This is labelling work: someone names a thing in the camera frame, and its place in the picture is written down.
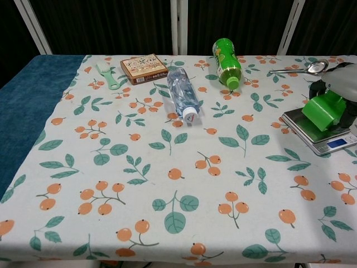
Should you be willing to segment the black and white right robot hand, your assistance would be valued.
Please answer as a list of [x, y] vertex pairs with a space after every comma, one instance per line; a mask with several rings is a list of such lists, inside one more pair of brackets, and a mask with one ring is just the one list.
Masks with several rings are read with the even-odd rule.
[[357, 118], [357, 64], [341, 63], [326, 70], [320, 80], [313, 82], [309, 89], [309, 99], [326, 93], [338, 94], [346, 101], [346, 108], [336, 126], [328, 130], [349, 128]]

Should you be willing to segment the green toy building block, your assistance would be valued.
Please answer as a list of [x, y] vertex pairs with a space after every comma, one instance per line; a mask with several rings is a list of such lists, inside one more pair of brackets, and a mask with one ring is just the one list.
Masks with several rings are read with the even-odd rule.
[[340, 122], [346, 108], [346, 101], [338, 94], [328, 90], [310, 99], [302, 113], [320, 130], [326, 131]]

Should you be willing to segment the silver digital kitchen scale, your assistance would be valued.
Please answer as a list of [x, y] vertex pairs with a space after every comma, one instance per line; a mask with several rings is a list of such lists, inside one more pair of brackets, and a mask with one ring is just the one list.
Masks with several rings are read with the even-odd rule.
[[284, 112], [282, 119], [318, 156], [357, 145], [357, 136], [349, 128], [342, 131], [320, 131], [302, 113], [302, 108]]

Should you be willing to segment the metal strainer spoon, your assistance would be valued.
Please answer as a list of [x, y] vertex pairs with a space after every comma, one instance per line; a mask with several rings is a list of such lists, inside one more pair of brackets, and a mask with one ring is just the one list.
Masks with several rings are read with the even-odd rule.
[[310, 75], [318, 75], [323, 73], [329, 65], [327, 60], [315, 61], [308, 64], [304, 69], [281, 69], [281, 70], [270, 70], [269, 74], [292, 74], [292, 73], [305, 73]]

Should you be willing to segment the green plastic drink bottle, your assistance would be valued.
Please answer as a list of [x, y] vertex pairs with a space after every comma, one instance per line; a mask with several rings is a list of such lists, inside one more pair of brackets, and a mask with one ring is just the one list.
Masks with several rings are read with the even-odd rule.
[[213, 44], [213, 54], [218, 67], [219, 81], [231, 92], [238, 90], [242, 78], [242, 67], [235, 56], [232, 41], [227, 38], [218, 39]]

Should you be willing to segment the clear plastic water bottle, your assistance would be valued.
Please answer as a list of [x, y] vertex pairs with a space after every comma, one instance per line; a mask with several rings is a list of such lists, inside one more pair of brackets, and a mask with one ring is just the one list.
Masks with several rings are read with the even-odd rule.
[[186, 123], [193, 123], [198, 117], [200, 103], [185, 69], [177, 67], [170, 70], [167, 74], [167, 83], [176, 113]]

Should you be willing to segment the floral orange-fruit tablecloth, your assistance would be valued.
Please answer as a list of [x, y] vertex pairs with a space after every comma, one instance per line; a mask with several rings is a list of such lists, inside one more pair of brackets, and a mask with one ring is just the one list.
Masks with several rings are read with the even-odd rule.
[[[162, 56], [200, 102], [187, 125], [166, 79], [132, 85], [86, 55], [0, 199], [0, 263], [357, 264], [357, 145], [317, 156], [282, 120], [318, 56], [240, 56], [231, 93], [211, 56]], [[110, 65], [110, 90], [96, 63]]]

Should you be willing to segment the brown printed cardboard box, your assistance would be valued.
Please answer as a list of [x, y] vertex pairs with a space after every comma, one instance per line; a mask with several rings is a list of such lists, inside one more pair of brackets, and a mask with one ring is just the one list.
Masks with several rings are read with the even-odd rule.
[[121, 60], [120, 66], [132, 85], [161, 79], [168, 74], [168, 69], [155, 54]]

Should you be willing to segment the light green comb brush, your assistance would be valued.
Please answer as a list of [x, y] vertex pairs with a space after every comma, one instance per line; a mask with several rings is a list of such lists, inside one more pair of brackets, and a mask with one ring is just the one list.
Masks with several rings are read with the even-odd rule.
[[110, 65], [104, 61], [100, 61], [96, 63], [96, 69], [100, 75], [102, 75], [107, 81], [108, 88], [110, 90], [119, 89], [118, 82], [112, 76], [112, 70], [110, 69]]

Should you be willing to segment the black curtain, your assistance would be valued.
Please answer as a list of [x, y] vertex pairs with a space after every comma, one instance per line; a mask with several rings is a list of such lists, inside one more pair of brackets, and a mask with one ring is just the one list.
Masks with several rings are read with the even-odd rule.
[[[173, 54], [170, 0], [29, 0], [54, 54]], [[188, 0], [187, 52], [277, 52], [293, 0]], [[357, 55], [357, 0], [306, 0], [290, 55]]]

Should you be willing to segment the blue table cover cloth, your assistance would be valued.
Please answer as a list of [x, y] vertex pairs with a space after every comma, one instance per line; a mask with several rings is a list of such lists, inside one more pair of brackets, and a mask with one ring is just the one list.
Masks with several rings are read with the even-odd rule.
[[82, 55], [38, 55], [0, 89], [0, 199], [69, 87]]

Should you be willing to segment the white frame post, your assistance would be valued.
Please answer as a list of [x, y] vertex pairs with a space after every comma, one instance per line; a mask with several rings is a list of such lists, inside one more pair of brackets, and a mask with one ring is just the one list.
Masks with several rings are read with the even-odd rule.
[[29, 0], [14, 0], [20, 15], [41, 55], [52, 55], [52, 50]]
[[296, 26], [300, 19], [301, 12], [305, 5], [305, 0], [294, 0], [290, 14], [288, 16], [288, 20], [286, 22], [286, 26], [284, 28], [284, 32], [281, 38], [281, 42], [279, 44], [279, 48], [277, 51], [277, 55], [286, 55], [288, 48], [290, 46], [293, 34], [295, 32]]
[[173, 55], [188, 54], [189, 0], [170, 0]]

